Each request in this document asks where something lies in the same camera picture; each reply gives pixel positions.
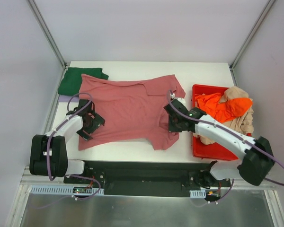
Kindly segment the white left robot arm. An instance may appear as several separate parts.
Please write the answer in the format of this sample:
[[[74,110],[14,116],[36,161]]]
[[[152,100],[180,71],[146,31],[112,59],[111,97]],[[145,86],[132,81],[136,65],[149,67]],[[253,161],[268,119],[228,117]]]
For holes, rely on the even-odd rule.
[[[56,128],[32,138],[30,173],[48,176],[51,181],[56,177],[74,175],[80,184],[87,183],[90,171],[85,169],[84,161],[68,158],[66,144],[74,135],[91,141],[92,134],[104,124],[105,119],[96,113],[91,100],[79,100],[79,105],[69,110]]]

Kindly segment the pink t shirt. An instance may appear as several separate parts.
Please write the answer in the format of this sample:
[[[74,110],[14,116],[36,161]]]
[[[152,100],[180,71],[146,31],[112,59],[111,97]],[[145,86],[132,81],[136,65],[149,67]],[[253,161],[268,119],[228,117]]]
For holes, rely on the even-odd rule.
[[[179,139],[169,132],[169,116],[164,110],[167,93],[177,97],[186,93],[175,75],[141,81],[108,81],[82,74],[80,98],[92,98],[97,114],[105,119],[92,139],[79,139],[79,150],[133,139],[147,139],[154,150],[166,150]]]

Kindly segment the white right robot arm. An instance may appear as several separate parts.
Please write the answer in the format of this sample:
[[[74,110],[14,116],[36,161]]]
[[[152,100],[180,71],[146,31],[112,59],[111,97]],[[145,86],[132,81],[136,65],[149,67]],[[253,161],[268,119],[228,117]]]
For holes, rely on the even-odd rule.
[[[238,133],[195,107],[191,110],[178,100],[171,99],[164,107],[169,115],[169,131],[190,131],[212,139],[229,150],[237,160],[214,161],[203,173],[204,183],[215,186],[227,178],[243,179],[253,186],[259,186],[275,162],[269,141],[263,137],[255,139]]]

